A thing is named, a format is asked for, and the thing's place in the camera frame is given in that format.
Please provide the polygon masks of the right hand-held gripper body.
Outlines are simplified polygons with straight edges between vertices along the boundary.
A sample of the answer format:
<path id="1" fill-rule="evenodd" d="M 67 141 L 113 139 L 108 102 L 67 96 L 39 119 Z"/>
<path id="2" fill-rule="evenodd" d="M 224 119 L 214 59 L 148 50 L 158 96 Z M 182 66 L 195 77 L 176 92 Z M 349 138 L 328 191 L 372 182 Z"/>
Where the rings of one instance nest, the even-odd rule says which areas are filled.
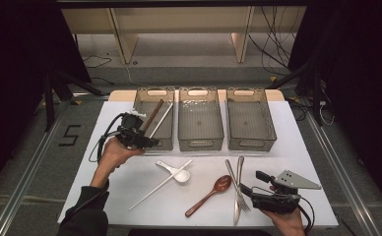
<path id="1" fill-rule="evenodd" d="M 271 176 L 274 187 L 272 195 L 252 193 L 250 199 L 255 208 L 279 214 L 292 213 L 301 199 L 299 189 L 320 190 L 321 186 L 290 170 L 284 170 L 277 177 Z"/>

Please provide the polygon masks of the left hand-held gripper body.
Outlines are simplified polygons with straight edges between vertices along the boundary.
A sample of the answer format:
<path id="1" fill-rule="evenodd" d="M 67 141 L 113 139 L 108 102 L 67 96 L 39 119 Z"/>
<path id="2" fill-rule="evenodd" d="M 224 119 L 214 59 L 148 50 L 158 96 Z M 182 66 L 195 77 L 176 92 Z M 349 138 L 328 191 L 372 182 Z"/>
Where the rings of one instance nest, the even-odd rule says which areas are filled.
<path id="1" fill-rule="evenodd" d="M 121 113 L 120 118 L 121 123 L 116 129 L 118 141 L 127 148 L 144 148 L 147 138 L 140 130 L 143 120 L 139 116 L 127 112 Z"/>

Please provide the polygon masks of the silver metal fork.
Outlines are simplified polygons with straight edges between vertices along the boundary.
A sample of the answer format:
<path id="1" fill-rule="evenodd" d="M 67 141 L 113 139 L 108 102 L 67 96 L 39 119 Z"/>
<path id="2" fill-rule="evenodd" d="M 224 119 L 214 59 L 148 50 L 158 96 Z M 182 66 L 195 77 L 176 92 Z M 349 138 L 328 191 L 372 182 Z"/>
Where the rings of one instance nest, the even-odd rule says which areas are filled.
<path id="1" fill-rule="evenodd" d="M 240 159 L 237 160 L 237 175 L 234 175 L 234 172 L 231 167 L 231 163 L 228 159 L 225 161 L 225 165 L 230 177 L 232 178 L 232 182 L 237 194 L 237 200 L 236 200 L 237 205 L 239 206 L 240 209 L 242 209 L 245 212 L 250 211 L 249 206 L 247 205 L 246 201 L 243 199 L 243 196 L 239 187 L 243 162 Z"/>

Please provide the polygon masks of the transparent grey plastic bin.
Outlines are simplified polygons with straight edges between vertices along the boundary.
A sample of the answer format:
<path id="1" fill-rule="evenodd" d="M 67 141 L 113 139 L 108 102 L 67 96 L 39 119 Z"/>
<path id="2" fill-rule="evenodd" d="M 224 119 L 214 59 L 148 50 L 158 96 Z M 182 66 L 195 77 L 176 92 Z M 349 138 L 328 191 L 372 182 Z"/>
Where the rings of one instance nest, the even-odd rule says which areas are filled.
<path id="1" fill-rule="evenodd" d="M 230 150 L 271 150 L 277 135 L 263 88 L 228 88 L 226 114 Z"/>
<path id="2" fill-rule="evenodd" d="M 161 106 L 159 112 L 157 113 L 152 124 L 145 133 L 146 137 L 149 137 L 155 126 L 158 124 L 161 116 L 166 111 L 170 103 L 174 103 L 174 88 L 138 88 L 136 91 L 136 97 L 133 104 L 133 108 L 141 114 L 145 114 L 146 117 L 143 118 L 144 124 L 141 129 L 144 128 L 150 115 L 153 113 L 160 99 L 163 100 L 163 105 Z M 150 147 L 150 150 L 162 151 L 162 150 L 172 150 L 173 149 L 173 111 L 172 107 L 170 112 L 165 117 L 164 121 L 160 125 L 158 131 L 155 133 L 153 138 L 159 140 L 159 144 L 156 147 Z"/>
<path id="3" fill-rule="evenodd" d="M 221 150 L 223 119 L 216 88 L 180 88 L 178 135 L 181 151 Z"/>

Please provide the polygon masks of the silver metal knife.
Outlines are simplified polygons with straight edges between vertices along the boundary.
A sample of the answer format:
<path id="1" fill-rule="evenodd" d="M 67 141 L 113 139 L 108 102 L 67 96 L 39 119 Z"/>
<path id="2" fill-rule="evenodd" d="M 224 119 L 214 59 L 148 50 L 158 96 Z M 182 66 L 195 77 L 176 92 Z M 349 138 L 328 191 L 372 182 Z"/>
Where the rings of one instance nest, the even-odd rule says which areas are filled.
<path id="1" fill-rule="evenodd" d="M 235 176 L 236 183 L 236 193 L 235 193 L 235 205 L 234 205 L 234 215 L 233 215 L 233 225 L 236 226 L 240 217 L 240 213 L 242 210 L 242 201 L 244 201 L 240 192 L 240 179 L 241 179 L 241 171 L 244 162 L 244 157 L 240 156 L 237 160 L 237 173 Z"/>

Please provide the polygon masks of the brown wooden spoon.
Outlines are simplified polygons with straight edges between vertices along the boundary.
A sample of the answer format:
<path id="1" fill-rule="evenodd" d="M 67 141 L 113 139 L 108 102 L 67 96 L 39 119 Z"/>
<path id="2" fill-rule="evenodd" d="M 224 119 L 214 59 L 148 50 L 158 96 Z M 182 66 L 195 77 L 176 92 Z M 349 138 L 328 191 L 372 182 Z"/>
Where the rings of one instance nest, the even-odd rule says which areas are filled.
<path id="1" fill-rule="evenodd" d="M 191 206 L 185 211 L 185 216 L 190 217 L 195 213 L 212 195 L 225 192 L 231 185 L 231 177 L 229 175 L 224 175 L 220 177 L 214 184 L 211 192 L 206 195 L 202 200 L 197 202 L 195 205 Z"/>

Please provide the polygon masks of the brown wooden chopstick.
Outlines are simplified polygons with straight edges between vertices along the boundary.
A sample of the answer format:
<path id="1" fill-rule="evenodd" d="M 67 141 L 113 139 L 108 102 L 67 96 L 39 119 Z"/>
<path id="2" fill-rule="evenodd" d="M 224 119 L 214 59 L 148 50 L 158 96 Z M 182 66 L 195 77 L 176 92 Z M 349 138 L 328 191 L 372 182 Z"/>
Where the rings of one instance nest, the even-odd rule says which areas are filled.
<path id="1" fill-rule="evenodd" d="M 155 119 L 157 113 L 159 112 L 161 106 L 163 105 L 163 100 L 160 99 L 156 108 L 154 109 L 153 113 L 150 115 L 147 123 L 145 124 L 144 128 L 143 128 L 143 131 L 146 133 L 146 131 L 148 130 L 148 128 L 150 127 L 150 125 L 152 124 L 153 120 Z"/>

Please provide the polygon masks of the white ceramic spoon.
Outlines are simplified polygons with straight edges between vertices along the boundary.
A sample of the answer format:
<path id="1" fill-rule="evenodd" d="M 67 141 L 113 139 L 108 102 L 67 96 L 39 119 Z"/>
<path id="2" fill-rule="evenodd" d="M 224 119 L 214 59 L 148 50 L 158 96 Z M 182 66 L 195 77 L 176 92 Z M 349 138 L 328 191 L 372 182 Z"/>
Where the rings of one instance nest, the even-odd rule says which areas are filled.
<path id="1" fill-rule="evenodd" d="M 161 160 L 157 160 L 156 165 L 167 170 L 179 183 L 185 183 L 190 179 L 190 173 L 186 170 L 179 170 L 178 168 L 172 167 Z"/>

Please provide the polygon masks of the person's right hand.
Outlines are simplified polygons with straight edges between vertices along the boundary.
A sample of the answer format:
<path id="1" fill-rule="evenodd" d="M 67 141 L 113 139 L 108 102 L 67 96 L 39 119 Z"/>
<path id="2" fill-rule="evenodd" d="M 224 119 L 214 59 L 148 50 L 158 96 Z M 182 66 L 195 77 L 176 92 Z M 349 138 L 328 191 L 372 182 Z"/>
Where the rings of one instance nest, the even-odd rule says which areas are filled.
<path id="1" fill-rule="evenodd" d="M 279 230 L 286 230 L 291 228 L 303 229 L 302 219 L 301 219 L 299 209 L 296 209 L 294 212 L 287 213 L 287 214 L 278 214 L 278 213 L 267 211 L 267 210 L 263 210 L 263 213 L 266 214 L 273 221 L 274 225 Z"/>

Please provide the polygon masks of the person's left hand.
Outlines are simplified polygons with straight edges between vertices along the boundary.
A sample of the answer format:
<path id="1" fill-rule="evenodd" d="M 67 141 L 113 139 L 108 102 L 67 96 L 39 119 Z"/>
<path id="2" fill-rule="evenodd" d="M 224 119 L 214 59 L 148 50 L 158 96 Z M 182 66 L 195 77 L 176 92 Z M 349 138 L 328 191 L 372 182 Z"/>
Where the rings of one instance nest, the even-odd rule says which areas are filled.
<path id="1" fill-rule="evenodd" d="M 112 173 L 116 167 L 124 164 L 134 155 L 145 153 L 143 148 L 129 149 L 122 145 L 116 138 L 111 138 L 104 146 L 101 159 L 98 162 L 98 170 Z"/>

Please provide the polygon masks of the white table sheet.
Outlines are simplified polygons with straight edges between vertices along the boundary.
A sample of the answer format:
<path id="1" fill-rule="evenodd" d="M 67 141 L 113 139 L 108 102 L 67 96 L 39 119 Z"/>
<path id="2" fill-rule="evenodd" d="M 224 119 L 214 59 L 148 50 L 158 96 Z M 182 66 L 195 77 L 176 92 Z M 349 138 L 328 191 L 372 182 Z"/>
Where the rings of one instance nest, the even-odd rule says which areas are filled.
<path id="1" fill-rule="evenodd" d="M 215 182 L 227 173 L 227 159 L 235 164 L 240 156 L 244 157 L 242 182 L 257 191 L 269 187 L 255 177 L 258 170 L 273 176 L 290 170 L 314 183 L 320 182 L 287 102 L 272 101 L 269 107 L 277 134 L 277 140 L 270 151 L 231 151 L 227 143 L 223 143 L 220 151 L 191 152 L 181 151 L 179 145 L 175 144 L 172 150 L 147 150 L 144 155 L 130 158 L 109 179 L 109 198 L 104 208 L 109 224 L 133 228 L 237 229 L 271 226 L 271 220 L 256 208 L 243 212 L 237 225 L 233 225 L 233 187 L 210 197 L 190 217 L 185 216 L 185 211 L 209 194 Z M 129 210 L 170 175 L 167 170 L 156 165 L 157 160 L 175 168 L 191 160 L 186 167 L 191 174 L 190 179 L 185 183 L 169 180 Z"/>

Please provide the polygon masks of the black tripod stand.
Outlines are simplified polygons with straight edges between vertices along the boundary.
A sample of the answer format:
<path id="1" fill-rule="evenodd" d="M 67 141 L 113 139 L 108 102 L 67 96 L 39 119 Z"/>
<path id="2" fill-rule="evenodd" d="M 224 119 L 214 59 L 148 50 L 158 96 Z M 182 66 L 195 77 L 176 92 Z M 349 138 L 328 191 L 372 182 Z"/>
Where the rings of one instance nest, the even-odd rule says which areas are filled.
<path id="1" fill-rule="evenodd" d="M 74 94 L 69 89 L 69 84 L 74 84 L 75 86 L 84 89 L 93 95 L 104 96 L 103 91 L 94 88 L 88 83 L 83 82 L 64 71 L 53 70 L 48 72 L 43 80 L 44 101 L 46 107 L 46 131 L 49 131 L 55 122 L 53 93 L 55 92 L 63 101 L 71 100 Z"/>
<path id="2" fill-rule="evenodd" d="M 323 122 L 320 116 L 321 77 L 317 67 L 313 63 L 305 63 L 289 75 L 285 76 L 283 79 L 272 83 L 268 86 L 268 89 L 278 89 L 294 79 L 298 79 L 298 83 L 295 88 L 297 95 L 307 96 L 310 94 L 312 96 L 313 118 L 319 126 L 322 126 Z"/>

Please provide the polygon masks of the beige wooden desk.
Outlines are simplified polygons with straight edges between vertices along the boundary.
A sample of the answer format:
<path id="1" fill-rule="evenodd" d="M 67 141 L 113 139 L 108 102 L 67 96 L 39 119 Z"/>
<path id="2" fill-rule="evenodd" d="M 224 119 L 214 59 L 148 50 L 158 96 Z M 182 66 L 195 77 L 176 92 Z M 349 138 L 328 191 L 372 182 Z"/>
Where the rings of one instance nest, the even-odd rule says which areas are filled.
<path id="1" fill-rule="evenodd" d="M 128 64 L 141 33 L 229 33 L 236 61 L 245 59 L 251 32 L 298 32 L 304 6 L 64 9 L 73 34 L 112 34 Z"/>

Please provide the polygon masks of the black curtain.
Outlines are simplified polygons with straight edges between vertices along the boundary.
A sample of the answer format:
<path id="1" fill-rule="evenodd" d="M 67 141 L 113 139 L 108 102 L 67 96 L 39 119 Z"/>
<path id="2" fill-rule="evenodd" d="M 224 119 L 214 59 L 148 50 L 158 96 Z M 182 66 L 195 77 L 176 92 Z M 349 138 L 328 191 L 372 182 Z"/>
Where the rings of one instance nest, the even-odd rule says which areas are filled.
<path id="1" fill-rule="evenodd" d="M 382 193 L 382 0 L 307 0 L 289 63 L 299 68 L 336 14 L 319 54 L 326 94 L 359 158 Z"/>
<path id="2" fill-rule="evenodd" d="M 56 0 L 0 0 L 0 172 L 51 70 L 91 80 Z"/>

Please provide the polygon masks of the short aluminium floor rail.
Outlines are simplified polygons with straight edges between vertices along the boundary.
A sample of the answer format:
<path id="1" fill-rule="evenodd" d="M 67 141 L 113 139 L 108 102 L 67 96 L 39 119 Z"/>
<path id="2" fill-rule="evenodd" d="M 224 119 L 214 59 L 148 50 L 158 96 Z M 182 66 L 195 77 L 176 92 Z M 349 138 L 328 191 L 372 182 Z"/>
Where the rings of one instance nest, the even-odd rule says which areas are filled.
<path id="1" fill-rule="evenodd" d="M 108 100 L 109 95 L 96 95 L 92 93 L 86 93 L 86 92 L 75 92 L 73 93 L 73 99 L 76 100 L 91 100 L 91 99 L 99 99 L 99 100 Z"/>

